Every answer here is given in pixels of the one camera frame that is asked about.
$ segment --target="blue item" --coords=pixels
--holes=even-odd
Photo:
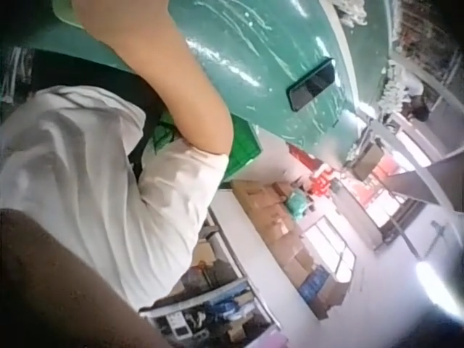
[[[239,283],[237,286],[234,286],[232,289],[222,293],[221,295],[216,296],[214,299],[210,299],[208,302],[205,302],[205,304],[213,307],[217,303],[232,301],[235,296],[242,294],[248,288],[248,283],[244,281],[243,283]]]
[[[227,320],[228,317],[240,311],[239,305],[233,300],[219,302],[208,309],[215,318],[224,320]]]
[[[300,296],[306,303],[310,303],[326,283],[330,273],[323,267],[318,266],[298,289]]]

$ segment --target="fluorescent light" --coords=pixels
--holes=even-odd
[[[435,270],[427,262],[419,262],[415,270],[428,298],[452,317],[461,319],[459,305]]]

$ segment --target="workbench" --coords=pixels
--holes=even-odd
[[[15,25],[21,30],[6,38],[11,44],[129,70],[106,46],[60,21],[51,0],[19,2],[30,3],[29,10],[17,14]],[[327,157],[327,162],[344,162],[357,138],[352,117],[343,113],[354,111],[353,93],[319,1],[297,6],[279,0],[172,0],[170,13],[231,113],[323,160]],[[292,112],[286,89],[324,57],[334,59],[336,82],[300,112]],[[327,148],[330,155],[323,151]]]

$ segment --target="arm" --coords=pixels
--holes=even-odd
[[[191,54],[167,3],[73,0],[86,30],[153,87],[191,145],[212,154],[229,154],[233,127],[227,106]]]

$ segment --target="cardboard box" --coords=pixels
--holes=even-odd
[[[269,246],[269,250],[281,267],[285,267],[304,248],[302,240],[288,233]]]
[[[248,302],[254,301],[254,295],[251,291],[247,291],[242,295],[235,296],[233,300],[236,302],[236,304],[242,307]]]
[[[271,187],[256,181],[232,181],[231,186],[246,212],[282,202],[282,198]]]
[[[311,302],[308,303],[308,306],[317,319],[324,320],[328,318],[328,310],[330,308],[317,297],[312,299]]]
[[[262,240],[268,246],[273,244],[275,241],[279,240],[289,232],[289,230],[285,226],[285,223],[282,220],[274,222],[273,225],[270,225],[267,228],[257,228],[257,231],[260,234]]]
[[[212,265],[216,261],[215,253],[212,250],[210,243],[200,242],[194,249],[191,267],[199,265],[201,262],[207,265]]]
[[[290,183],[283,182],[283,181],[273,183],[272,188],[279,196],[285,197],[286,199],[291,196],[294,190],[294,188],[291,187]]]
[[[306,236],[306,231],[303,231],[303,229],[301,227],[299,227],[299,225],[297,223],[295,223],[295,221],[293,220],[293,218],[291,219],[291,222],[293,223],[294,227],[293,229],[291,230],[291,232],[293,234],[296,234],[297,236],[302,236],[303,238]]]
[[[280,196],[270,188],[264,188],[258,193],[249,194],[248,200],[252,210],[270,207],[282,202]]]
[[[301,250],[295,257],[299,264],[309,273],[312,272],[314,268],[314,259],[310,255],[310,253],[306,250],[303,249]]]
[[[261,192],[265,185],[259,181],[234,180],[231,181],[231,187],[233,190],[242,190],[247,194],[256,194]]]
[[[289,263],[283,267],[283,271],[297,289],[305,282],[306,278],[310,274],[299,264],[297,259],[290,260]]]
[[[233,328],[228,329],[227,334],[231,343],[240,343],[247,339],[243,326],[234,326]]]
[[[349,283],[339,283],[331,275],[318,292],[318,298],[329,307],[343,303],[349,289]]]
[[[290,214],[283,210],[280,204],[275,204],[259,210],[248,211],[247,214],[256,230],[260,233],[282,222],[289,231],[294,227],[294,221],[291,219]]]

